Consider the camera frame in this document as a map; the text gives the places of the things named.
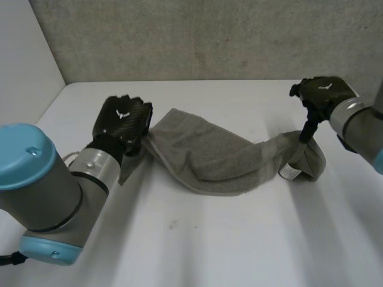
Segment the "white wall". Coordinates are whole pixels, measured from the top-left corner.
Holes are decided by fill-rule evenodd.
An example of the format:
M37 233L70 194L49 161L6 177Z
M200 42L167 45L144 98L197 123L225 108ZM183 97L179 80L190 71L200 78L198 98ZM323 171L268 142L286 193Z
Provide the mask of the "white wall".
M28 0L0 0L0 124L36 123L64 86Z

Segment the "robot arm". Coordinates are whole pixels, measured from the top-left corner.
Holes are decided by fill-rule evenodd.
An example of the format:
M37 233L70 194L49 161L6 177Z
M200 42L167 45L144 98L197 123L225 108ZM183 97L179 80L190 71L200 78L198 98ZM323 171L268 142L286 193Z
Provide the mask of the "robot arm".
M58 265L77 260L120 177L123 158L129 159L128 170L141 162L141 138L152 110L140 98L108 98L93 141L69 168L39 128L0 128L8 151L0 154L0 208L27 229L20 239L22 255Z
M310 140L319 123L328 120L346 149L359 153L383 174L383 86L374 104L338 77L303 79L291 88L290 96L300 97L308 109L302 143Z

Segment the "blue joint cap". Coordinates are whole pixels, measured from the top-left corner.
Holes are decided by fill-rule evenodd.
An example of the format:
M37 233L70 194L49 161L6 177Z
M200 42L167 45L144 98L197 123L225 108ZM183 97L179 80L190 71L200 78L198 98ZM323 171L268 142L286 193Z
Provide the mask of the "blue joint cap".
M0 126L0 191L33 184L53 167L56 147L31 124Z
M68 266L76 262L83 248L54 240L22 236L19 251L38 261Z
M376 155L373 161L373 167L377 172L383 175L383 149Z

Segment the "white table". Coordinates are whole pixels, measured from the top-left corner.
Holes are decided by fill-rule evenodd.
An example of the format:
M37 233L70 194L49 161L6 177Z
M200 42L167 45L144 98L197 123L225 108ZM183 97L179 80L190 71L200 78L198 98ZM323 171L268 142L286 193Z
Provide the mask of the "white table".
M77 83L38 122L61 156L91 141L109 95L152 101L156 124L172 107L251 141L301 129L294 81ZM13 286L383 286L383 177L343 149L328 123L315 136L327 167L316 183L276 176L238 197L190 192L148 159L111 192L77 263L0 267ZM0 213L0 252L23 228Z

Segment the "towel label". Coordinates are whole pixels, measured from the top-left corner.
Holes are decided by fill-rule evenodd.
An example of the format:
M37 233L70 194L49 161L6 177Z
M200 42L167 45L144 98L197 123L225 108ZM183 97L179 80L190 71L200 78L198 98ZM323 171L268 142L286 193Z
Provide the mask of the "towel label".
M285 164L284 167L281 168L279 171L279 175L283 178L292 181L294 178L296 178L302 171L299 169L295 169L291 167L288 163Z

